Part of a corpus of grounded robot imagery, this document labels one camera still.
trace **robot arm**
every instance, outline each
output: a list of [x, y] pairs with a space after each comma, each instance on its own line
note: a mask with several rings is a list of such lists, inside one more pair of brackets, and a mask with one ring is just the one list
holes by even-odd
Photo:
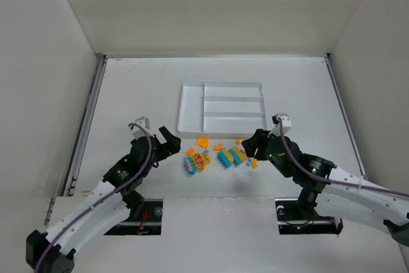
[[291, 128], [288, 115], [279, 113], [273, 121], [271, 131], [257, 129], [242, 142], [243, 147], [248, 157], [269, 160], [303, 188], [297, 207], [306, 219], [341, 217], [391, 234], [395, 241], [409, 246], [408, 196], [349, 174], [329, 160], [302, 153], [284, 137]]
[[36, 273], [70, 273], [86, 244], [127, 219], [130, 212], [137, 215], [142, 210], [144, 198], [135, 188], [158, 162], [180, 151], [181, 140], [161, 127], [166, 139], [161, 144], [148, 130], [147, 118], [136, 122], [130, 124], [135, 137], [130, 153], [108, 170], [73, 212], [45, 232], [35, 230], [28, 236], [26, 261]]

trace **white wall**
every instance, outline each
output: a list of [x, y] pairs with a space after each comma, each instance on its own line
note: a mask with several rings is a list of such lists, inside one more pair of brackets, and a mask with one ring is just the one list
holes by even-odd
[[95, 65], [67, 0], [0, 0], [1, 272], [32, 272], [25, 239], [67, 168]]
[[69, 0], [96, 52], [330, 52], [360, 0]]
[[409, 0], [362, 0], [330, 60], [369, 179], [409, 192]]

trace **orange toy piece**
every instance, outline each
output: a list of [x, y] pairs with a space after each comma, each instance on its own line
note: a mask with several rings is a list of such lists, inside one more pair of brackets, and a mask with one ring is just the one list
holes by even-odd
[[186, 155], [188, 155], [189, 157], [193, 157], [194, 155], [194, 148], [189, 148], [186, 152]]
[[255, 169], [257, 167], [257, 159], [251, 160], [251, 167]]
[[222, 150], [222, 148], [223, 148], [223, 144], [222, 144], [222, 143], [219, 143], [219, 145], [213, 146], [213, 150]]
[[197, 139], [196, 145], [207, 148], [207, 146], [209, 146], [209, 139], [207, 137], [200, 137], [199, 139]]

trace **plastic tray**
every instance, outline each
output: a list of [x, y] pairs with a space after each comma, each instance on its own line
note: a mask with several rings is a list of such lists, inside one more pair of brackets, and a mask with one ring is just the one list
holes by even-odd
[[185, 81], [178, 131], [185, 137], [248, 137], [267, 129], [259, 82]]

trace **colorful toy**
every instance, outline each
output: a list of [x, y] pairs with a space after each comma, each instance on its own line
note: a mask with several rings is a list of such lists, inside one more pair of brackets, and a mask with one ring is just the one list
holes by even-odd
[[188, 155], [189, 157], [193, 157], [194, 155], [194, 148], [189, 148], [186, 152], [186, 155]]
[[217, 158], [223, 164], [223, 166], [227, 169], [230, 168], [232, 163], [234, 162], [234, 158], [227, 150], [223, 149], [217, 154]]
[[196, 145], [207, 148], [207, 146], [209, 146], [209, 139], [207, 137], [200, 137], [199, 139], [197, 139]]
[[253, 159], [253, 160], [251, 161], [251, 167], [252, 167], [253, 169], [255, 169], [255, 168], [257, 167], [257, 159]]
[[196, 172], [197, 172], [197, 166], [196, 166], [196, 163], [194, 162], [194, 160], [193, 160], [192, 157], [186, 157], [183, 164], [185, 165], [186, 171], [187, 171], [190, 175], [196, 174]]
[[219, 145], [213, 146], [213, 150], [222, 150], [222, 148], [223, 148], [223, 144], [222, 144], [222, 143], [219, 143]]
[[233, 156], [235, 164], [238, 166], [243, 161], [247, 160], [247, 156], [237, 146], [232, 147], [229, 153]]
[[204, 170], [206, 165], [211, 161], [208, 153], [195, 153], [193, 156], [194, 162], [199, 170]]

